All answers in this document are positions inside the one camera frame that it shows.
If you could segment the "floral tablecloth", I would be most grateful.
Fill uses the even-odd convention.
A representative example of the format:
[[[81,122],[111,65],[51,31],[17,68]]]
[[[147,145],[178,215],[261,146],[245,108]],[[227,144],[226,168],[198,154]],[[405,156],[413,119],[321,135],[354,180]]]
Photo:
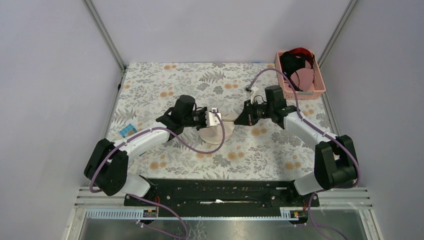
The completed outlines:
[[[151,126],[181,95],[199,107],[239,114],[249,98],[245,87],[264,88],[278,82],[274,64],[267,63],[131,63],[114,111],[107,138],[132,124],[137,131]],[[128,173],[148,178],[290,181],[310,173],[314,152],[299,138],[271,120],[237,126],[223,146],[204,142],[193,128],[178,140],[151,148],[130,160]]]

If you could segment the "black and red bra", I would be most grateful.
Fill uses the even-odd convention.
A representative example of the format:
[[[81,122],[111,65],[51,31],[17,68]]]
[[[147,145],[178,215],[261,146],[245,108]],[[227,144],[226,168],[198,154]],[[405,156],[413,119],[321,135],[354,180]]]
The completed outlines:
[[[303,47],[283,52],[279,56],[282,72],[296,91],[308,91],[314,81],[315,55]]]

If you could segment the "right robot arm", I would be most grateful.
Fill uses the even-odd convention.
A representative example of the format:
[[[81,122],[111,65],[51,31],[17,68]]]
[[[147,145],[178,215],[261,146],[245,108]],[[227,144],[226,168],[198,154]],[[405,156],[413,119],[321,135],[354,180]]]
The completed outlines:
[[[245,90],[250,93],[250,99],[244,102],[241,114],[234,121],[236,126],[254,126],[261,119],[270,119],[314,152],[313,171],[290,183],[286,198],[291,205],[299,206],[311,193],[331,190],[359,178],[355,147],[350,137],[325,132],[311,123],[298,105],[287,104],[278,85],[265,88],[266,100],[261,103],[256,101],[256,87]]]

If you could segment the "colourful toy block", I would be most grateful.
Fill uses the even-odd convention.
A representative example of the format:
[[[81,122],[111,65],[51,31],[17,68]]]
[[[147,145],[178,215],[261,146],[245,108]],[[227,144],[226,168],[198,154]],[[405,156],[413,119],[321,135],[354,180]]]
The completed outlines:
[[[127,138],[137,132],[137,129],[130,123],[119,131],[119,135],[123,138]]]

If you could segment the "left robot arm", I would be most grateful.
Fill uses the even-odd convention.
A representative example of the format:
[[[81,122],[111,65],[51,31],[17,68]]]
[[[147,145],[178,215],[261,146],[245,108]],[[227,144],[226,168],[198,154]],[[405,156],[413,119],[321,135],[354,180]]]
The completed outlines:
[[[195,99],[181,95],[149,128],[121,140],[101,139],[95,146],[85,167],[84,175],[90,180],[92,193],[107,196],[118,193],[135,195],[144,206],[152,204],[155,192],[143,177],[129,175],[128,164],[148,150],[177,138],[185,128],[197,130],[217,124],[218,113],[207,107],[196,107]]]

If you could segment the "white mesh laundry bag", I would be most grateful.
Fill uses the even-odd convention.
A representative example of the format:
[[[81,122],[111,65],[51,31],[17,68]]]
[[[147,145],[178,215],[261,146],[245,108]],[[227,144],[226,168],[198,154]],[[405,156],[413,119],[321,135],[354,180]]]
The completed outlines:
[[[206,143],[209,144],[220,144],[223,139],[223,131],[224,131],[224,141],[228,140],[234,132],[236,125],[234,121],[238,115],[233,112],[227,112],[221,114],[221,120],[223,124],[220,124],[218,121],[218,125],[210,126],[206,128],[202,128],[197,131],[199,137]]]

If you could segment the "aluminium corner post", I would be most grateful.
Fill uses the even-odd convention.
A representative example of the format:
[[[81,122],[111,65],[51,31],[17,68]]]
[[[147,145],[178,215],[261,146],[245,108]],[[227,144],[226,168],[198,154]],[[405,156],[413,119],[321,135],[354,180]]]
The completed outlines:
[[[333,46],[335,45],[339,35],[341,34],[342,30],[344,29],[346,23],[348,22],[351,14],[353,13],[353,11],[355,10],[357,4],[358,4],[359,0],[350,0],[347,4],[347,7],[345,8],[342,16],[340,17],[330,39],[328,40],[321,56],[318,59],[318,65],[319,67],[321,67],[325,61],[326,58],[328,57],[328,55],[330,54]]]
[[[92,18],[92,21],[94,25],[96,26],[97,30],[100,33],[101,38],[103,39],[106,47],[108,48],[109,52],[112,55],[112,58],[118,65],[119,69],[121,71],[125,71],[127,69],[127,64],[123,60],[118,48],[116,47],[109,31],[106,28],[106,25],[104,24],[96,6],[95,3],[92,0],[82,0],[85,7],[87,8],[88,14]]]

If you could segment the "pink plastic basket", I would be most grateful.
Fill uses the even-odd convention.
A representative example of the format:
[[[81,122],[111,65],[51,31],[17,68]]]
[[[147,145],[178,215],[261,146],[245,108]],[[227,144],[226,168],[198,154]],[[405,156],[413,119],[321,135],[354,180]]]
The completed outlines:
[[[274,61],[278,74],[278,83],[283,96],[288,99],[314,100],[326,92],[315,54],[303,47],[278,51]]]

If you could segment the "left aluminium corner post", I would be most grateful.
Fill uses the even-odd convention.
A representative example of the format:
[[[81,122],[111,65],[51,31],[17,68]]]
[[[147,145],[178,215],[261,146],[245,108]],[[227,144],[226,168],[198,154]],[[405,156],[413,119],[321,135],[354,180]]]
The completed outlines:
[[[103,39],[106,47],[108,48],[109,52],[112,55],[112,58],[118,65],[119,69],[121,71],[125,71],[127,69],[127,64],[123,60],[118,48],[116,47],[109,31],[106,28],[106,25],[104,24],[96,6],[95,3],[92,0],[82,0],[85,7],[87,8],[88,14],[92,18],[92,21],[94,25],[96,26],[97,30],[100,33],[101,38]]]

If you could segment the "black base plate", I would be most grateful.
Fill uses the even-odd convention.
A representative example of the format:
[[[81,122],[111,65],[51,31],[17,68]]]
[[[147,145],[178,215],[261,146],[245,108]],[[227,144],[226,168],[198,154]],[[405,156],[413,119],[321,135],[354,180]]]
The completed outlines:
[[[148,178],[149,191],[137,199],[124,194],[125,207],[146,208],[144,217],[267,218],[281,217],[281,209],[300,212],[320,207],[311,194],[294,196],[291,181]]]

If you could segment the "right aluminium corner post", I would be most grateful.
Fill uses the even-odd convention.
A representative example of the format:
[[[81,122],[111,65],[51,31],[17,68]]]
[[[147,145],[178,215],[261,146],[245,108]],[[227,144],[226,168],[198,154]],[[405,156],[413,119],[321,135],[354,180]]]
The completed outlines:
[[[328,40],[321,56],[318,59],[318,65],[319,67],[321,67],[325,61],[326,58],[328,57],[328,55],[330,54],[333,46],[335,45],[339,35],[341,34],[342,30],[344,29],[346,23],[348,22],[351,14],[353,13],[353,11],[355,10],[357,4],[358,4],[359,0],[350,0],[347,4],[347,7],[345,8],[342,16],[340,17],[330,39]]]

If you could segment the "aluminium front rail frame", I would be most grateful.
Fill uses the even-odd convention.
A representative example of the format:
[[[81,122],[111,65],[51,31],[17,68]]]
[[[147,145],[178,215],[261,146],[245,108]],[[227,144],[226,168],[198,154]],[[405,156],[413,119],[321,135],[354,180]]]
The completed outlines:
[[[270,202],[259,203],[253,200],[224,201],[183,201],[171,206],[176,215],[168,210],[160,210],[154,205],[144,204],[135,198],[122,193],[117,196],[106,196],[104,193],[92,193],[88,187],[81,187],[74,204],[71,218],[68,221],[65,240],[77,240],[83,229],[86,218],[94,217],[100,219],[130,219],[142,220],[143,213],[155,210],[153,220],[175,220],[177,215],[183,220],[280,220],[294,221],[298,225],[299,218],[295,212],[317,210],[323,213],[325,210],[353,210],[359,215],[365,235],[369,240],[381,240],[383,235],[378,225],[374,208],[369,198],[368,190],[364,187],[351,189],[336,189],[328,192],[318,193],[313,197],[311,207],[275,205]]]

